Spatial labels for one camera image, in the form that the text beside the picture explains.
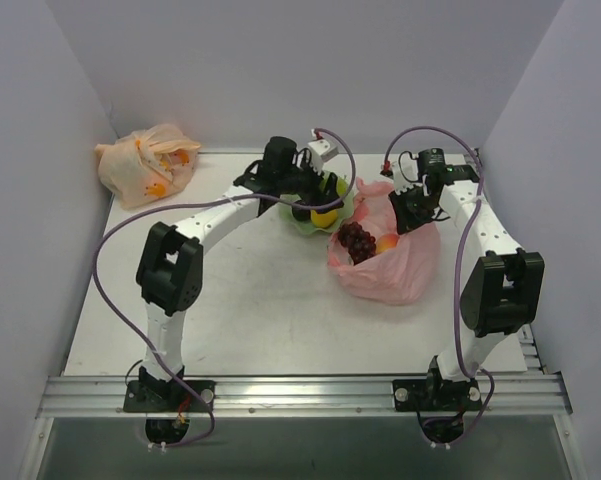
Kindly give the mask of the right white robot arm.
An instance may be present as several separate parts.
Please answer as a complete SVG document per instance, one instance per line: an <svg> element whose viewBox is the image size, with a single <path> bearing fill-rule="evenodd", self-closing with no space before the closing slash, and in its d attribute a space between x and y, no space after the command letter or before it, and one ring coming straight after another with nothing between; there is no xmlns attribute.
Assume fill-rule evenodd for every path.
<svg viewBox="0 0 601 480"><path fill-rule="evenodd" d="M536 317L543 257L506 231L468 165L433 167L408 181L392 166L389 195L399 233L445 214L460 233L453 274L453 340L434 357L423 385L426 402L445 409L459 397L492 351Z"/></svg>

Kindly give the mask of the green apple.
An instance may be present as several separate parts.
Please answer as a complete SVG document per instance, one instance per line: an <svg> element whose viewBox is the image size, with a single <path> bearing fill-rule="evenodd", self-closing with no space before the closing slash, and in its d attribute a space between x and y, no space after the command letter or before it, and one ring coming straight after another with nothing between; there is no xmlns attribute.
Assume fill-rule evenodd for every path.
<svg viewBox="0 0 601 480"><path fill-rule="evenodd" d="M320 184L320 188L330 200L336 197L342 197L348 188L348 183L345 179L336 176L334 179L324 178Z"/></svg>

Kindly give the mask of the pink plastic bag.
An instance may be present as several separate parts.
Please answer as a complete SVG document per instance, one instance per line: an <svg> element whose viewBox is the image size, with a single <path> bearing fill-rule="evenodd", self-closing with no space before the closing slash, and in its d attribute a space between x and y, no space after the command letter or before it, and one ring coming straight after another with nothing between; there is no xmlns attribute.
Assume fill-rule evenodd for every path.
<svg viewBox="0 0 601 480"><path fill-rule="evenodd" d="M393 185L387 181L356 180L353 215L377 240L396 232L396 218L389 200ZM397 246L354 265L332 234L327 247L327 267L349 294L390 305L417 301L437 272L441 239L434 224L399 235Z"/></svg>

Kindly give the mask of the dark purple plum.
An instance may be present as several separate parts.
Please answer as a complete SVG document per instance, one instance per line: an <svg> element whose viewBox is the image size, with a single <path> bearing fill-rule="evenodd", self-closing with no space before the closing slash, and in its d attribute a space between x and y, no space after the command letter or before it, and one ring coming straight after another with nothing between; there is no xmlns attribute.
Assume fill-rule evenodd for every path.
<svg viewBox="0 0 601 480"><path fill-rule="evenodd" d="M292 207L291 213L297 222L308 222L311 219L311 211L304 208Z"/></svg>

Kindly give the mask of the green leaf-shaped plate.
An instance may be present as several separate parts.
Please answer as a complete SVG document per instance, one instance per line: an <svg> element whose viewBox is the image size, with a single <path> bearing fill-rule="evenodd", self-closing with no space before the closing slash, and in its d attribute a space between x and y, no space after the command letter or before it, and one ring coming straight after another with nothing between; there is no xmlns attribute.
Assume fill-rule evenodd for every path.
<svg viewBox="0 0 601 480"><path fill-rule="evenodd" d="M298 232L302 235L312 235L315 233L324 233L324 234L332 234L334 232L336 232L341 224L349 219L354 212L354 205L353 205L353 200L354 200L354 196L355 196L355 191L352 190L347 197L345 198L345 200L343 201L343 205L340 208L337 208L335 210L338 211L338 220L336 223L334 223L330 228L327 229L320 229L320 228L316 228L312 225L311 221L310 222L297 222L293 219L292 214L291 214L291 206L286 205L286 204L278 204L278 206L276 207L279 217L287 222L288 224L294 226ZM300 197L297 195L286 195L283 196L284 199L286 200L290 200L291 202L296 202L297 200L300 200Z"/></svg>

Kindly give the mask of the orange peach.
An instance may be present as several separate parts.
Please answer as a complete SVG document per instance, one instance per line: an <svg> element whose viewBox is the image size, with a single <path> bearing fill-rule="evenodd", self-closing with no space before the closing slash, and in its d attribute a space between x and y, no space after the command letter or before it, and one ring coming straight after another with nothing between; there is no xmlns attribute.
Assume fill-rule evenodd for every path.
<svg viewBox="0 0 601 480"><path fill-rule="evenodd" d="M400 236L395 233L388 233L376 240L375 254L379 255L395 248L399 242Z"/></svg>

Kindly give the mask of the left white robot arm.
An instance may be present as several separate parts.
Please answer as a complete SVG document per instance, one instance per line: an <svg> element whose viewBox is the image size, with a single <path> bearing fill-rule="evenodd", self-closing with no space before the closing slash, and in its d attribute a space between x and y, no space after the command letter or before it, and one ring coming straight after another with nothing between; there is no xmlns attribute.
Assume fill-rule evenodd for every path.
<svg viewBox="0 0 601 480"><path fill-rule="evenodd" d="M149 230L136 273L147 312L150 346L141 363L138 394L160 411L181 402L184 375L181 345L186 311L202 291L204 256L239 226L262 216L285 195L302 206L340 207L337 177L323 172L338 148L316 137L304 149L274 136L261 159L254 161L214 205L173 225L162 222Z"/></svg>

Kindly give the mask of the red grape bunch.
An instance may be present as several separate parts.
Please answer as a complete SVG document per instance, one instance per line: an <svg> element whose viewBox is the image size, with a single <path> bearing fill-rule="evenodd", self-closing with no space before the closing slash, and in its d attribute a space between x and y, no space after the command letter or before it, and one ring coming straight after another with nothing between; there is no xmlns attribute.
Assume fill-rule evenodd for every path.
<svg viewBox="0 0 601 480"><path fill-rule="evenodd" d="M376 254L376 239L359 222L343 224L337 232L339 244L347 251L354 265Z"/></svg>

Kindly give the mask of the yellow pear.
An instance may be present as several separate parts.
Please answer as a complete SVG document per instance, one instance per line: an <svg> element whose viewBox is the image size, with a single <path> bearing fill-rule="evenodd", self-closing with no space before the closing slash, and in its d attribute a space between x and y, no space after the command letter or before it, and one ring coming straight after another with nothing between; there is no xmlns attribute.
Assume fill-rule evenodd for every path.
<svg viewBox="0 0 601 480"><path fill-rule="evenodd" d="M330 228L338 220L338 211L317 211L312 210L310 212L310 221L316 228L327 229Z"/></svg>

